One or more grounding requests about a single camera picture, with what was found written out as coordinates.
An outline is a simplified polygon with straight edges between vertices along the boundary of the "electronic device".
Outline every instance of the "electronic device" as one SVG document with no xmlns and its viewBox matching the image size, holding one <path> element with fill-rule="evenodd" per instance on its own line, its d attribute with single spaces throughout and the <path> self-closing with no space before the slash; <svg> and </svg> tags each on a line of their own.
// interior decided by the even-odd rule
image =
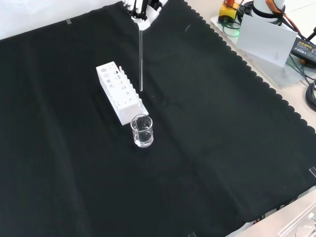
<svg viewBox="0 0 316 237">
<path fill-rule="evenodd" d="M 316 65 L 316 46 L 300 38 L 296 38 L 291 54 L 303 59 L 306 63 Z"/>
<path fill-rule="evenodd" d="M 237 10 L 239 7 L 239 4 L 235 2 L 235 0 L 226 0 L 223 2 L 220 10 L 219 10 L 219 16 L 218 21 L 219 22 L 231 22 L 233 23 L 237 16 Z"/>
</svg>

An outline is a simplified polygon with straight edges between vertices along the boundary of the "clear liquid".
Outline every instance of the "clear liquid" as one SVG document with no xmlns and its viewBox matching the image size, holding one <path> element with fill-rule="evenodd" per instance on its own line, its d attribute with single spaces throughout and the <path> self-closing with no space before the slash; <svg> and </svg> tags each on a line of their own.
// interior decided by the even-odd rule
<svg viewBox="0 0 316 237">
<path fill-rule="evenodd" d="M 153 131 L 135 132 L 134 142 L 137 146 L 145 148 L 150 146 L 154 141 Z"/>
</svg>

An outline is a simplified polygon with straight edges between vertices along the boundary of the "tape strip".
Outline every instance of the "tape strip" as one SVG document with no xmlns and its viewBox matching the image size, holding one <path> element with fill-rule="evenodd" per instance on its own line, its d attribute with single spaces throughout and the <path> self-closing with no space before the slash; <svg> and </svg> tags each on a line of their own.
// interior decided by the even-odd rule
<svg viewBox="0 0 316 237">
<path fill-rule="evenodd" d="M 196 234 L 194 234 L 194 232 L 192 232 L 191 234 L 188 234 L 188 237 L 197 237 Z"/>
<path fill-rule="evenodd" d="M 315 169 L 315 167 L 310 168 L 310 172 L 316 177 L 316 169 Z"/>
</svg>

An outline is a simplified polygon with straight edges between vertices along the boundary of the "table surface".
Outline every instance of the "table surface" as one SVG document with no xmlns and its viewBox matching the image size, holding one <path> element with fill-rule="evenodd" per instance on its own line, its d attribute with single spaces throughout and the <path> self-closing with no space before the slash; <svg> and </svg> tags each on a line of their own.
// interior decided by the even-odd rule
<svg viewBox="0 0 316 237">
<path fill-rule="evenodd" d="M 212 8 L 212 1 L 195 1 L 187 0 L 188 4 L 192 6 L 197 12 L 201 13 L 201 16 L 207 21 L 210 22 L 210 12 L 214 13 Z M 315 0 L 305 0 L 305 1 L 293 1 L 288 0 L 286 2 L 288 16 L 295 22 L 303 35 L 309 36 L 313 31 L 315 25 L 314 13 L 316 11 L 316 1 Z M 306 120 L 309 126 L 316 129 L 316 112 L 311 110 L 305 102 L 305 93 L 306 93 L 306 83 L 304 81 L 299 82 L 293 86 L 286 88 L 278 88 L 270 83 L 267 76 L 260 70 L 257 66 L 245 56 L 240 50 L 232 44 L 226 35 L 224 35 L 217 27 L 211 24 L 211 27 L 218 32 L 221 37 L 227 42 L 227 44 L 236 51 L 240 56 L 248 62 L 248 65 L 252 68 L 253 71 L 257 73 L 261 78 L 263 78 L 267 83 L 270 84 L 270 87 L 274 88 L 278 94 L 280 94 L 284 100 L 286 100 L 290 106 L 292 106 L 297 113 L 302 116 L 302 119 Z"/>
<path fill-rule="evenodd" d="M 138 88 L 135 25 L 121 4 L 71 21 L 0 41 L 3 236 L 222 237 L 313 185 L 314 130 L 182 0 L 144 34 L 143 150 L 95 71 Z"/>
</svg>

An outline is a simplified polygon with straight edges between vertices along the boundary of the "white paper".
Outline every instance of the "white paper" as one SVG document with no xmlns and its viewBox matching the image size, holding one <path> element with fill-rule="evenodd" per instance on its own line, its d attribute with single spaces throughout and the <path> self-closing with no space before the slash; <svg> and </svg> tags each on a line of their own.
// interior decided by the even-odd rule
<svg viewBox="0 0 316 237">
<path fill-rule="evenodd" d="M 297 33 L 244 15 L 237 48 L 284 67 Z"/>
</svg>

